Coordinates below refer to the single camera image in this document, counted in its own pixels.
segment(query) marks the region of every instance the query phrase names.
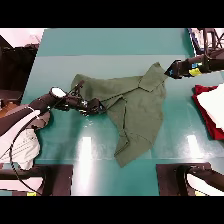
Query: red cloth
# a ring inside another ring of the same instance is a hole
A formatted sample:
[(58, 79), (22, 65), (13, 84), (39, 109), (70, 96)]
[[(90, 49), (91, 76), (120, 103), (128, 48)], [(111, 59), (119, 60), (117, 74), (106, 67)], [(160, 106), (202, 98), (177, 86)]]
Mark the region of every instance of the red cloth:
[(201, 85), (195, 86), (195, 94), (192, 96), (195, 104), (197, 105), (198, 109), (200, 110), (204, 120), (205, 124), (207, 126), (207, 129), (211, 135), (211, 137), (215, 140), (222, 140), (224, 139), (224, 132), (221, 128), (216, 128), (216, 124), (212, 121), (212, 119), (207, 114), (206, 110), (200, 105), (197, 95), (203, 93), (203, 92), (209, 92), (211, 90), (216, 89), (218, 86), (211, 86), (211, 87), (205, 87)]

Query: green table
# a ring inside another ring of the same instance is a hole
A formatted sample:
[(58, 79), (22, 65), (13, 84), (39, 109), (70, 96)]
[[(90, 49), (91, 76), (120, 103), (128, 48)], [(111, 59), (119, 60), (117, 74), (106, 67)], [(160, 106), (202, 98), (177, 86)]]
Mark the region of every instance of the green table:
[[(35, 59), (23, 103), (52, 86), (70, 89), (75, 74), (95, 78), (143, 75), (154, 62), (164, 69), (193, 55), (186, 29), (48, 29)], [(191, 99), (196, 84), (223, 83), (220, 72), (166, 81), (164, 122), (152, 150), (120, 168), (113, 153), (116, 127), (106, 114), (83, 117), (53, 111), (38, 132), (39, 164), (74, 164), (72, 195), (159, 195), (155, 165), (208, 161), (224, 173), (222, 141), (208, 135)]]

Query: table surface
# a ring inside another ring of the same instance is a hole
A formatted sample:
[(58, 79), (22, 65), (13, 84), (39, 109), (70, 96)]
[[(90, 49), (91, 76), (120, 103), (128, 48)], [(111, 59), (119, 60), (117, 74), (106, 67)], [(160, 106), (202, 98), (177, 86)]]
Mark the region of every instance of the table surface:
[[(144, 75), (154, 62), (166, 70), (174, 60), (192, 55), (186, 29), (47, 29), (22, 103), (52, 86), (70, 90), (77, 73), (103, 79)], [(113, 157), (118, 132), (106, 114), (86, 118), (54, 110), (49, 125), (37, 133), (41, 153), (36, 163), (74, 164), (72, 195), (159, 195), (155, 167), (163, 163), (210, 162), (224, 174), (224, 143), (209, 137), (191, 98), (196, 84), (220, 83), (221, 72), (168, 78), (156, 142), (124, 168)]]

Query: white cloth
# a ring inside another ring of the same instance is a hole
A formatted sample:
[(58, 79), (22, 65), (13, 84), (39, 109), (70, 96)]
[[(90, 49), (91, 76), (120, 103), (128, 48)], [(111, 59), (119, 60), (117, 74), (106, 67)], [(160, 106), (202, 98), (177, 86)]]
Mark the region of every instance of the white cloth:
[(216, 128), (224, 131), (224, 83), (210, 92), (197, 96), (200, 105), (206, 110)]
[[(33, 159), (39, 154), (40, 144), (33, 129), (25, 129), (20, 133), (12, 148), (12, 160), (21, 169), (29, 170), (33, 166)], [(0, 163), (10, 163), (9, 151), (0, 159)]]

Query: green cloth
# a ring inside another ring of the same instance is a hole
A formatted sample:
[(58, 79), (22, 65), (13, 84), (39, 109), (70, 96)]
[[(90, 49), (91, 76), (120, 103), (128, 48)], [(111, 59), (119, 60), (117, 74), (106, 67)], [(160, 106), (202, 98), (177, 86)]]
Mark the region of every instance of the green cloth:
[(84, 80), (83, 98), (98, 98), (107, 108), (120, 135), (114, 156), (121, 167), (153, 147), (163, 121), (164, 72), (157, 62), (144, 76), (103, 80), (77, 74), (72, 82), (73, 88)]

